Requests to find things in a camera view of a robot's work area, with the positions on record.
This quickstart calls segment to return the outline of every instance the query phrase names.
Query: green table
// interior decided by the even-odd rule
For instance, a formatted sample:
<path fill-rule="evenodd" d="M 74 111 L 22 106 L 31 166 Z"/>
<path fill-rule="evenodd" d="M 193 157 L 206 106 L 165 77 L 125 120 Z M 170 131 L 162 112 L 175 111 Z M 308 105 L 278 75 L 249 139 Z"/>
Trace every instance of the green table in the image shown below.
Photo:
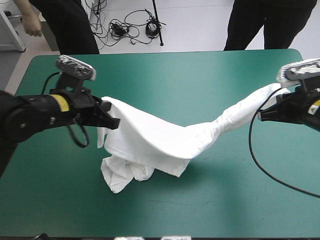
<path fill-rule="evenodd" d="M 169 122 L 212 121 L 300 61 L 296 50 L 79 55 L 97 70 L 92 94 L 120 99 Z M 39 94 L 57 56 L 32 60 L 17 95 Z M 54 80 L 49 88 L 54 87 Z M 249 126 L 222 135 L 180 178 L 155 171 L 113 194 L 100 171 L 108 153 L 77 147 L 65 127 L 21 143 L 0 179 L 0 236 L 320 237 L 320 200 L 264 175 L 248 149 Z M 257 159 L 272 174 L 320 192 L 319 133 L 257 121 Z"/>

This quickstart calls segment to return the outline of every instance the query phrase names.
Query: black pants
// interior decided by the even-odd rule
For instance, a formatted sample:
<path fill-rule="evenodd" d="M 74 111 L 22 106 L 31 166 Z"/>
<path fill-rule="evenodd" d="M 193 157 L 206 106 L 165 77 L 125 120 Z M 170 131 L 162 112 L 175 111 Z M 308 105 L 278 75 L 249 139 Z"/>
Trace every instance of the black pants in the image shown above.
<path fill-rule="evenodd" d="M 224 50 L 246 49 L 263 25 L 264 49 L 287 49 L 305 27 L 313 8 L 286 8 L 261 0 L 235 0 Z"/>
<path fill-rule="evenodd" d="M 81 0 L 45 2 L 30 0 L 42 13 L 52 30 L 61 54 L 99 54 L 86 11 Z"/>

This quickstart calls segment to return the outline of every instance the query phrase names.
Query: person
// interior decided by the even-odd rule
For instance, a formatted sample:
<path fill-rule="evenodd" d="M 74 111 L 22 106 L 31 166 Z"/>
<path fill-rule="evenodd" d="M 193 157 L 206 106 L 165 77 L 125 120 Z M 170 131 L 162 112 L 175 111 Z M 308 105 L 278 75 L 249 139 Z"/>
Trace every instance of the person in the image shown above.
<path fill-rule="evenodd" d="M 88 15 L 81 0 L 14 0 L 22 14 L 24 30 L 41 36 L 41 23 L 32 9 L 34 5 L 53 32 L 61 54 L 99 54 Z"/>
<path fill-rule="evenodd" d="M 264 25 L 264 49 L 287 49 L 317 0 L 234 0 L 225 51 L 245 50 Z"/>

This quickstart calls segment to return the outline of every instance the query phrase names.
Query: person's hand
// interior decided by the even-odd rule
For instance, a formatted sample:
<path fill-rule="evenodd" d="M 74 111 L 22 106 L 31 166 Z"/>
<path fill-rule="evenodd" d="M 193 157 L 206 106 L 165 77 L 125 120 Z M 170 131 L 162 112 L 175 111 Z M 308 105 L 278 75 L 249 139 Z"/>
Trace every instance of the person's hand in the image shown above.
<path fill-rule="evenodd" d="M 41 23 L 37 15 L 33 12 L 31 14 L 22 15 L 22 24 L 26 34 L 30 36 L 42 36 Z"/>

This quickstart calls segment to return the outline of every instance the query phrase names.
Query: cloth fold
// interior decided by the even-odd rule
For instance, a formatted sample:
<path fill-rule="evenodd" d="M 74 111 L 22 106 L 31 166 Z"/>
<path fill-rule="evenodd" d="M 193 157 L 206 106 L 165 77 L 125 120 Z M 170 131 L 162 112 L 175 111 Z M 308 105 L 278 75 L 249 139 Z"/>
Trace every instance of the cloth fold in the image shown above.
<path fill-rule="evenodd" d="M 104 146 L 112 155 L 104 158 L 101 164 L 107 185 L 114 193 L 119 193 L 133 178 L 138 181 L 149 179 L 154 169 L 180 177 L 191 159 L 208 149 L 221 134 L 248 123 L 266 98 L 278 88 L 279 83 L 267 85 L 227 108 L 216 120 L 186 127 L 120 100 L 103 97 L 102 100 L 112 103 L 108 113 L 120 119 L 118 129 L 98 127 L 98 148 Z M 284 93 L 289 91 L 278 91 L 264 108 L 275 104 L 276 95 Z"/>

